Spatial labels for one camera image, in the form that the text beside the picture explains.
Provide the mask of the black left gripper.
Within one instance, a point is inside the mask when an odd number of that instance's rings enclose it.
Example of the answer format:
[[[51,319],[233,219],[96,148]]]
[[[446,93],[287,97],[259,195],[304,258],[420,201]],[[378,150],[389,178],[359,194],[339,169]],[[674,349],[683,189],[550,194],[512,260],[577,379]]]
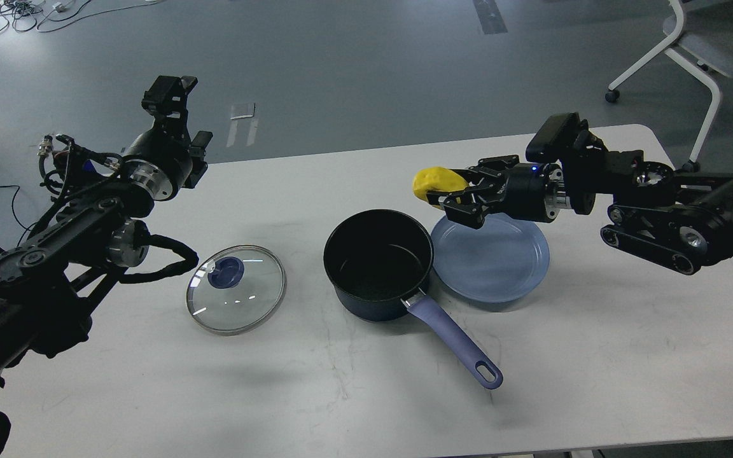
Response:
[[[157,76],[141,99],[153,117],[150,130],[140,134],[126,150],[122,176],[155,201],[174,199],[183,189],[193,189],[207,171],[206,148],[213,133],[187,130],[187,97],[198,84],[194,76]]]

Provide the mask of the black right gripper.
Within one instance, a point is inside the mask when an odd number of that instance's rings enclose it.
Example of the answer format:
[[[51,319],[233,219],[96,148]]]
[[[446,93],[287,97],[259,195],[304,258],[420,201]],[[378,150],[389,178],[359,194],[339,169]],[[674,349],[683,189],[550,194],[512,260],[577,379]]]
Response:
[[[463,182],[454,191],[429,191],[429,203],[448,220],[472,229],[482,227],[493,214],[551,223],[561,210],[556,195],[564,186],[562,169],[518,165],[519,155],[503,155],[480,159],[466,169],[451,169]]]

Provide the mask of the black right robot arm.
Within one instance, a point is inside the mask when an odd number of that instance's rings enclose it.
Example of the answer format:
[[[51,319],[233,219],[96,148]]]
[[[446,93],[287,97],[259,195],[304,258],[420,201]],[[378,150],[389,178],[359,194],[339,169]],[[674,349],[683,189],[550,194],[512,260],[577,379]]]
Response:
[[[589,215],[610,195],[607,246],[692,275],[733,257],[733,173],[652,162],[641,150],[614,151],[578,113],[547,118],[517,155],[466,169],[419,171],[413,192],[460,225],[479,229],[492,214],[550,223],[561,209]]]

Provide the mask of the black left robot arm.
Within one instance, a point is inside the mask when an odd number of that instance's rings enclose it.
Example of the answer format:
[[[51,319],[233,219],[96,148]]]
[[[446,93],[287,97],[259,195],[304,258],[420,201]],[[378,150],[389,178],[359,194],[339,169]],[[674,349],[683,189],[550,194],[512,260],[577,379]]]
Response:
[[[53,204],[23,242],[0,253],[2,371],[32,351],[58,356],[86,342],[92,314],[117,284],[153,283],[189,272],[199,256],[149,232],[157,201],[192,189],[207,171],[213,135],[187,128],[194,76],[157,76],[141,100],[154,122],[124,154],[98,153],[67,134],[39,145],[39,171]],[[0,412],[0,455],[11,421]]]

